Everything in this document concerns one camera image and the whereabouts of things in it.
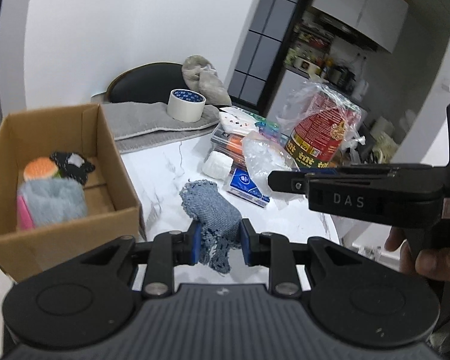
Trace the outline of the person's right hand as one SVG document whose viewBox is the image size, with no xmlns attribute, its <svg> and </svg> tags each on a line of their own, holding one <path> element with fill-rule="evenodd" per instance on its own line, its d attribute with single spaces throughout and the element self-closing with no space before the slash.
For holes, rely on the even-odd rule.
<svg viewBox="0 0 450 360">
<path fill-rule="evenodd" d="M 422 250 L 417 258 L 412 258 L 404 231 L 400 228 L 391 228 L 385 242 L 385 249 L 389 252 L 400 250 L 399 271 L 401 273 L 450 282 L 450 248 L 439 251 Z"/>
</svg>

